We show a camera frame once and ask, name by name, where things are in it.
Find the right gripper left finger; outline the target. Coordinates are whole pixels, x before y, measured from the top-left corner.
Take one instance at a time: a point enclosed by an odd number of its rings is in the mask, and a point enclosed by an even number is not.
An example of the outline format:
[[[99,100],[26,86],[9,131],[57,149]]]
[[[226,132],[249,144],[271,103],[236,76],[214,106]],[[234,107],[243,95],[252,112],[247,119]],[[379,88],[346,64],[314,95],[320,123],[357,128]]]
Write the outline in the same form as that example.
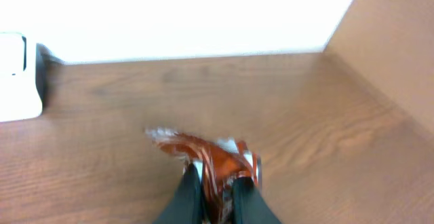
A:
[[[202,186],[196,167],[190,164],[169,204],[153,224],[202,224]]]

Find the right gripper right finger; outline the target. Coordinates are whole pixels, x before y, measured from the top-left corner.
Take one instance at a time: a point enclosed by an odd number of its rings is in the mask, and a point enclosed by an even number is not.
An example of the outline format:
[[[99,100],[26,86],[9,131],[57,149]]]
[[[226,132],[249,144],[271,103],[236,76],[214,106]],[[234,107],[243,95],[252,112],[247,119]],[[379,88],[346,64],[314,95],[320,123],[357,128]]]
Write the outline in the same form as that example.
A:
[[[233,223],[281,224],[251,178],[239,178],[233,183]]]

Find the orange snack bar wrapper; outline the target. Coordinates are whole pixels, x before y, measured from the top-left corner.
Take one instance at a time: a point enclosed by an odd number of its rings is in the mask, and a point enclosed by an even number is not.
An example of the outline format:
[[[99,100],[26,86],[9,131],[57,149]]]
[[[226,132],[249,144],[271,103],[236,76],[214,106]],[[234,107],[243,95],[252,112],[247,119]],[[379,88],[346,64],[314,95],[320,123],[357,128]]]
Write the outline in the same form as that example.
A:
[[[262,187],[260,156],[245,141],[219,138],[208,141],[169,128],[147,130],[153,144],[164,153],[197,166],[209,223],[226,223],[234,209],[232,188],[236,179],[247,177]]]

